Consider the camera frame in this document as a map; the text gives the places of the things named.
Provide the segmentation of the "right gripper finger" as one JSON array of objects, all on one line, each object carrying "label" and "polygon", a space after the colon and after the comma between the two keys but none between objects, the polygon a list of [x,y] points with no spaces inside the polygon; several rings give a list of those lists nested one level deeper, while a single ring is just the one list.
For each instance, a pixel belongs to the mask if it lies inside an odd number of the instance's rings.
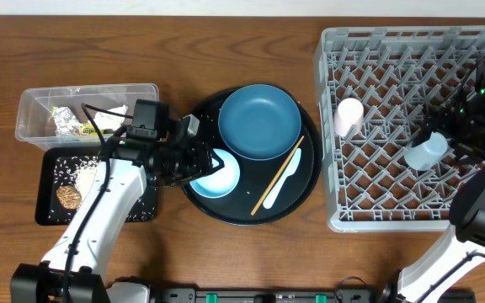
[{"label": "right gripper finger", "polygon": [[420,126],[416,136],[413,138],[411,147],[416,147],[426,142],[431,137],[432,133],[433,128],[431,124],[429,122],[424,122]]},{"label": "right gripper finger", "polygon": [[451,141],[450,147],[454,150],[454,164],[478,164],[485,160],[485,152],[479,148],[460,141]]}]

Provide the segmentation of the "light blue bowl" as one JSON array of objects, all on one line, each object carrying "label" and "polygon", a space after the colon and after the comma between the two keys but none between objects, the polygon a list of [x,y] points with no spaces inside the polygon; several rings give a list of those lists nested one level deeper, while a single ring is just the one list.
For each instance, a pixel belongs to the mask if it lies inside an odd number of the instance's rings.
[{"label": "light blue bowl", "polygon": [[222,149],[214,148],[213,151],[223,161],[224,167],[209,176],[190,182],[190,187],[198,195],[209,199],[220,198],[231,193],[240,178],[240,167],[236,158]]}]

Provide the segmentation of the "light blue cup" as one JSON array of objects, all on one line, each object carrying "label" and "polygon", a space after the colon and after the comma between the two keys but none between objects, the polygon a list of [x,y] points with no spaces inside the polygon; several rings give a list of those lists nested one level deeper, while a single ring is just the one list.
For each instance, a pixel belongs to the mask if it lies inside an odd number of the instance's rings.
[{"label": "light blue cup", "polygon": [[404,155],[406,164],[417,171],[427,171],[445,155],[448,142],[443,135],[433,132],[427,141],[410,146]]}]

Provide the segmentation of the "pink cup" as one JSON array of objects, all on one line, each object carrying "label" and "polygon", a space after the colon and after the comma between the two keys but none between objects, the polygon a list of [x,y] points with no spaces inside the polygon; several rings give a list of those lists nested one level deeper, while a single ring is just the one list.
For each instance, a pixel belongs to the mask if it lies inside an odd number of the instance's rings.
[{"label": "pink cup", "polygon": [[360,130],[364,120],[364,106],[357,98],[345,98],[336,108],[333,115],[334,132],[345,137],[353,126]]}]

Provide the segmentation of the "white tissue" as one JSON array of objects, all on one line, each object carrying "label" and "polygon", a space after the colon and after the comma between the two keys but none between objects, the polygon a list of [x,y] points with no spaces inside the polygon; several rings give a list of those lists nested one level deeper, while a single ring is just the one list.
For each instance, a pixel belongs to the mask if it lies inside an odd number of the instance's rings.
[{"label": "white tissue", "polygon": [[97,112],[93,121],[101,129],[105,130],[117,130],[125,121],[125,115],[127,114],[128,106],[122,105],[117,108],[109,109],[109,113]]}]

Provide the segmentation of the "brown cookie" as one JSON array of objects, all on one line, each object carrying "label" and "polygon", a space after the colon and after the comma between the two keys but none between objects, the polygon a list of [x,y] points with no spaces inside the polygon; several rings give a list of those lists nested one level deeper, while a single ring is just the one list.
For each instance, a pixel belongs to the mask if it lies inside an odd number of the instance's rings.
[{"label": "brown cookie", "polygon": [[71,185],[62,186],[56,190],[56,197],[65,209],[75,210],[82,202],[82,196]]}]

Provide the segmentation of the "yellow foil snack wrapper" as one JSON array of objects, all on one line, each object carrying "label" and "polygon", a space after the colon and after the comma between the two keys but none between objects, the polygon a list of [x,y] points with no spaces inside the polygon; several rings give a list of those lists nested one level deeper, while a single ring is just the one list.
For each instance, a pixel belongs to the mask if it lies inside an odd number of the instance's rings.
[{"label": "yellow foil snack wrapper", "polygon": [[56,136],[96,135],[91,122],[80,122],[68,107],[53,107],[51,118],[56,126]]}]

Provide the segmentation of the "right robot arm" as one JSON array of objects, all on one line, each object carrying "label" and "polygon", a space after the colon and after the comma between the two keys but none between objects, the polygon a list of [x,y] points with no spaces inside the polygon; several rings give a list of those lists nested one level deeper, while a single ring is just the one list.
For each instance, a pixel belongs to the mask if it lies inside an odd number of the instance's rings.
[{"label": "right robot arm", "polygon": [[[443,155],[434,141],[448,141],[457,165],[485,163],[485,55],[467,73],[474,94],[461,82],[447,104],[426,114],[413,148]],[[450,224],[415,263],[398,272],[383,289],[380,302],[473,302],[470,290],[454,284],[485,262],[485,165],[456,192]]]}]

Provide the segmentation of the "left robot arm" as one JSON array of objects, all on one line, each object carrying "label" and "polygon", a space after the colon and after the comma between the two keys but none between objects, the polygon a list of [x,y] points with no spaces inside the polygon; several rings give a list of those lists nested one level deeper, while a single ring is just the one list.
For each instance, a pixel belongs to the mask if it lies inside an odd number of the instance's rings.
[{"label": "left robot arm", "polygon": [[13,302],[152,302],[152,287],[122,279],[104,284],[126,217],[144,194],[209,176],[224,163],[197,139],[199,120],[139,99],[131,123],[102,138],[90,190],[55,246],[37,265],[21,263],[10,281]]}]

